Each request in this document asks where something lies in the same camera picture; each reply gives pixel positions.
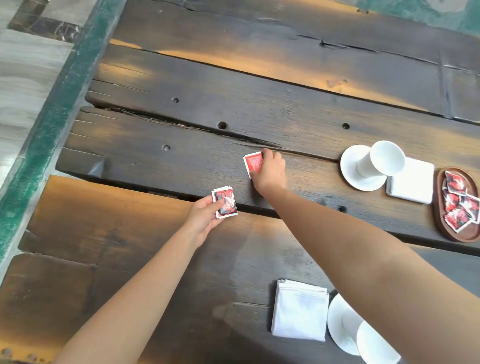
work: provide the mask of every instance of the dark wood plank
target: dark wood plank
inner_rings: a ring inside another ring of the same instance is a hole
[[[43,255],[15,257],[0,289],[2,347],[10,348],[16,360],[31,354],[37,361],[52,360],[161,248],[190,206],[162,196],[50,177],[20,246]],[[411,247],[480,296],[480,258]],[[77,256],[80,263],[65,260]],[[195,254],[141,362],[360,363],[329,337],[319,343],[271,336],[273,285],[278,278],[333,289],[282,221],[247,213],[227,219]]]
[[[127,3],[111,43],[443,113],[437,65],[391,53],[322,46],[320,40],[283,25],[136,0]]]
[[[480,75],[445,68],[452,117],[480,123]]]
[[[267,214],[271,206],[254,190],[241,159],[261,148],[189,127],[85,108],[57,169],[195,197],[229,184],[241,210]],[[343,181],[337,163],[284,154],[290,188],[299,195],[334,209],[344,206],[349,214],[395,234],[477,251],[478,244],[447,242],[434,226],[431,206],[388,197],[383,189],[356,191]]]
[[[387,139],[410,157],[459,166],[480,181],[476,125],[113,45],[94,79],[87,101],[95,105],[218,132],[222,121],[239,138],[333,160],[352,145]]]
[[[326,43],[401,54],[480,73],[480,40],[330,0],[169,0],[197,12],[282,24]]]

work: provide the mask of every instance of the person's right arm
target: person's right arm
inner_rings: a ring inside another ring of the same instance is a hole
[[[280,153],[264,149],[252,179],[345,300],[409,364],[478,362],[478,297],[394,236],[288,191]]]

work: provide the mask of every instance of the person's left hand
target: person's left hand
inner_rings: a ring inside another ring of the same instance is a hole
[[[215,212],[223,206],[223,203],[224,200],[213,203],[213,197],[209,195],[193,204],[183,227],[193,234],[192,242],[195,244],[195,248],[200,247],[208,233],[224,220],[217,220],[215,216]]]

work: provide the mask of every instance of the folded napkin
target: folded napkin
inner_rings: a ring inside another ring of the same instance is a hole
[[[387,194],[392,197],[431,204],[435,166],[422,160],[407,158],[405,168],[387,179]]]
[[[325,341],[328,301],[327,288],[278,280],[272,334],[283,338]]]

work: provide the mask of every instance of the white cup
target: white cup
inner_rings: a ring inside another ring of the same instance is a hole
[[[400,354],[352,308],[343,314],[342,325],[367,364],[397,364],[400,361]]]
[[[365,178],[395,176],[405,168],[406,159],[405,153],[398,145],[381,140],[357,162],[357,171]]]

